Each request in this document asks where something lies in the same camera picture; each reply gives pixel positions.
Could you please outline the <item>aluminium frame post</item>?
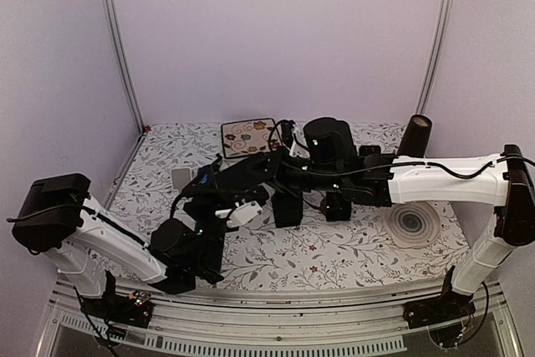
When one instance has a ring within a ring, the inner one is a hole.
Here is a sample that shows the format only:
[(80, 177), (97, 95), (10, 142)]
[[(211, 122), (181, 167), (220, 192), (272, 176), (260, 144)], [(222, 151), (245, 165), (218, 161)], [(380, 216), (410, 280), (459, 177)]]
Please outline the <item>aluminium frame post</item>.
[(110, 40), (114, 50), (115, 60), (118, 66), (120, 80), (125, 92), (125, 98), (132, 115), (137, 131), (143, 135), (145, 133), (145, 123), (142, 118), (140, 104), (135, 94), (133, 80), (131, 78), (125, 47), (120, 31), (120, 22), (115, 6), (115, 0), (102, 0), (104, 15), (110, 33)]
[(415, 112), (419, 115), (425, 114), (431, 99), (431, 93), (440, 63), (453, 2), (454, 0), (440, 0), (439, 2), (438, 17), (436, 21), (435, 33), (431, 43), (430, 57), (426, 65), (420, 96), (415, 109)]

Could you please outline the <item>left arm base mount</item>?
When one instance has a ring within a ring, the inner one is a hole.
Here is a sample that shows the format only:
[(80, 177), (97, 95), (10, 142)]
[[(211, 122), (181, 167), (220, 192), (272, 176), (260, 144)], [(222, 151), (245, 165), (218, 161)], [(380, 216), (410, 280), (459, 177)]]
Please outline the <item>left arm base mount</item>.
[(116, 279), (112, 273), (104, 272), (104, 291), (100, 296), (81, 295), (80, 309), (88, 316), (103, 319), (105, 324), (124, 324), (136, 328), (149, 327), (154, 304), (150, 295), (134, 291), (129, 295), (116, 293)]

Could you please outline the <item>left aluminium frame post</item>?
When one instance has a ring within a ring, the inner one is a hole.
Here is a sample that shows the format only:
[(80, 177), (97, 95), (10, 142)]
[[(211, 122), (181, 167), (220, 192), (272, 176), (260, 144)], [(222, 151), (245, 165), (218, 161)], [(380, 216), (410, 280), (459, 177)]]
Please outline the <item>left aluminium frame post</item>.
[(102, 0), (104, 15), (110, 33), (110, 40), (114, 50), (115, 60), (118, 66), (120, 80), (125, 92), (125, 98), (132, 115), (137, 131), (143, 135), (145, 133), (145, 123), (142, 118), (140, 104), (135, 94), (133, 80), (131, 78), (125, 47), (120, 31), (120, 22), (115, 6), (115, 0)]

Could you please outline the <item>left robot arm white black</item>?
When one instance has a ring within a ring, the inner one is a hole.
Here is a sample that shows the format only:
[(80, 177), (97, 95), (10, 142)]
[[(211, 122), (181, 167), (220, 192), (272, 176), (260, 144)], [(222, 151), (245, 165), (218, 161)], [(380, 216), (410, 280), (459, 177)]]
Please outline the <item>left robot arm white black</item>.
[(197, 176), (175, 198), (194, 220), (188, 227), (175, 216), (150, 235), (132, 232), (89, 194), (89, 179), (79, 173), (35, 181), (17, 217), (9, 219), (14, 238), (30, 252), (44, 253), (90, 298), (107, 319), (124, 312), (124, 300), (80, 255), (80, 247), (95, 250), (128, 269), (163, 293), (179, 294), (202, 279), (214, 285), (223, 280), (225, 236), (262, 214), (267, 190), (225, 189), (212, 174)]

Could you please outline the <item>right aluminium frame post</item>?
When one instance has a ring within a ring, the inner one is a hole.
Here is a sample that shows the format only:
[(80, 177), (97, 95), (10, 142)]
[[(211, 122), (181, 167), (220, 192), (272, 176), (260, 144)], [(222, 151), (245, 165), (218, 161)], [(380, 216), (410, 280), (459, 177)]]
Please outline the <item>right aluminium frame post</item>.
[(440, 0), (439, 2), (438, 17), (436, 21), (435, 33), (431, 43), (430, 57), (426, 65), (420, 96), (415, 109), (415, 112), (419, 115), (425, 114), (431, 99), (431, 93), (440, 63), (453, 2), (454, 0)]

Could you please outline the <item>round wooden base phone stand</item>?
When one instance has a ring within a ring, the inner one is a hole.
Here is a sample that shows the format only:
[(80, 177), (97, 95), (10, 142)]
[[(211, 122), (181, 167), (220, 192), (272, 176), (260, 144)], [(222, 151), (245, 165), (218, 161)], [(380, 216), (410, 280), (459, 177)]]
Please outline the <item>round wooden base phone stand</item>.
[(325, 198), (323, 198), (320, 202), (320, 212), (323, 214), (323, 215), (326, 215), (327, 213), (327, 200)]

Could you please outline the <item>black wedge phone stand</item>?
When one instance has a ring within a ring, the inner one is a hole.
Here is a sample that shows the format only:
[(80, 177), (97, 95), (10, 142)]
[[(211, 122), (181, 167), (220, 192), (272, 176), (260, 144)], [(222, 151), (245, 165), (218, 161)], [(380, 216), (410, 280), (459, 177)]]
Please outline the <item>black wedge phone stand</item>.
[(303, 219), (303, 200), (276, 192), (271, 198), (276, 228), (297, 227)]

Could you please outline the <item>black phone front edge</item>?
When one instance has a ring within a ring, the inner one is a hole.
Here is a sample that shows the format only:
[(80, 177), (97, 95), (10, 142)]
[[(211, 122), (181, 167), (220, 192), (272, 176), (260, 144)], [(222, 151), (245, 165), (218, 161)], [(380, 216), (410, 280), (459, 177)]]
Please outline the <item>black phone front edge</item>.
[(265, 158), (248, 157), (216, 173), (219, 190), (248, 191), (265, 181)]

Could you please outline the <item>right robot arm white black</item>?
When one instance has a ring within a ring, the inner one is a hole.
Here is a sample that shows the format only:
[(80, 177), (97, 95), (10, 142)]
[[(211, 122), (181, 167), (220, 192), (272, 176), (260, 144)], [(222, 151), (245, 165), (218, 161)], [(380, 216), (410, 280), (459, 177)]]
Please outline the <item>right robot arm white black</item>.
[(347, 221), (353, 205), (395, 207), (423, 201), (466, 201), (491, 205), (493, 217), (469, 255), (450, 268), (432, 313), (449, 320), (512, 251), (534, 240), (534, 187), (527, 159), (515, 145), (489, 156), (427, 160), (431, 121), (414, 115), (395, 154), (377, 145), (356, 147), (349, 125), (318, 118), (304, 128), (305, 157), (278, 148), (252, 154), (234, 165), (242, 189), (262, 183), (275, 190), (279, 225), (301, 222), (303, 194), (322, 191), (319, 208), (329, 222)]

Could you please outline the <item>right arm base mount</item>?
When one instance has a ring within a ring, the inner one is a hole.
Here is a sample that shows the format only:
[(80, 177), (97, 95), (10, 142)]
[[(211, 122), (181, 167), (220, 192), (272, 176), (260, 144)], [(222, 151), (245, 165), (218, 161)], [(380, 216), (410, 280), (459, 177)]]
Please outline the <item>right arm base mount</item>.
[(451, 284), (454, 267), (447, 271), (441, 292), (438, 296), (405, 303), (403, 319), (410, 329), (442, 324), (454, 319), (468, 319), (466, 324), (457, 322), (446, 327), (433, 329), (429, 335), (431, 341), (443, 348), (458, 346), (467, 331), (472, 315), (476, 312), (472, 295), (455, 293)]

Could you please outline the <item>dark brown cylinder cup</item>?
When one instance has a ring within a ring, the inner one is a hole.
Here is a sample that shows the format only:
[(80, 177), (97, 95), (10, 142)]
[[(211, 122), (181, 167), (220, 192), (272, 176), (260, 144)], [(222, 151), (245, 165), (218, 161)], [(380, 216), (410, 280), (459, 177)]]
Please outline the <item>dark brown cylinder cup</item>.
[(431, 136), (432, 122), (424, 115), (412, 115), (397, 150), (398, 156), (422, 158)]

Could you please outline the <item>aluminium front rail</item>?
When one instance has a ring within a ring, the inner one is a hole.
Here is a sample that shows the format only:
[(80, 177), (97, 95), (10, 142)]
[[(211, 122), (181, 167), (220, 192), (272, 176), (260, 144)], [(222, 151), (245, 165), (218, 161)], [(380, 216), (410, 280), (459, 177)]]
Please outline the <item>aluminium front rail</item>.
[(476, 292), (467, 342), (433, 344), (412, 329), (404, 305), (439, 293), (438, 279), (375, 288), (253, 292), (199, 288), (178, 296), (153, 291), (147, 328), (125, 328), (110, 347), (100, 319), (87, 320), (60, 279), (45, 310), (39, 356), (521, 356), (498, 283)]

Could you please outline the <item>square floral ceramic plate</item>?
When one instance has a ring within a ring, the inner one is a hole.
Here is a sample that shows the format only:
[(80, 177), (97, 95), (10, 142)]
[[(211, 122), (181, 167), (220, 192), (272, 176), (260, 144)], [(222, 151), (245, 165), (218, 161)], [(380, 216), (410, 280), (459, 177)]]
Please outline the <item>square floral ceramic plate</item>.
[(240, 120), (221, 124), (222, 153), (226, 159), (239, 159), (258, 152), (269, 152), (269, 145), (276, 149), (279, 136), (271, 135), (273, 118)]

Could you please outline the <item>round swirl ceramic plate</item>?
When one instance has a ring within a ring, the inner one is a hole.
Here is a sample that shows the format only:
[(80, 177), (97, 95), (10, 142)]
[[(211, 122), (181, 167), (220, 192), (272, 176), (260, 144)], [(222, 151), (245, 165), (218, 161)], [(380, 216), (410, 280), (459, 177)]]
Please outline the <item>round swirl ceramic plate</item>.
[(428, 247), (441, 232), (440, 217), (427, 201), (386, 207), (382, 218), (385, 230), (399, 248)]

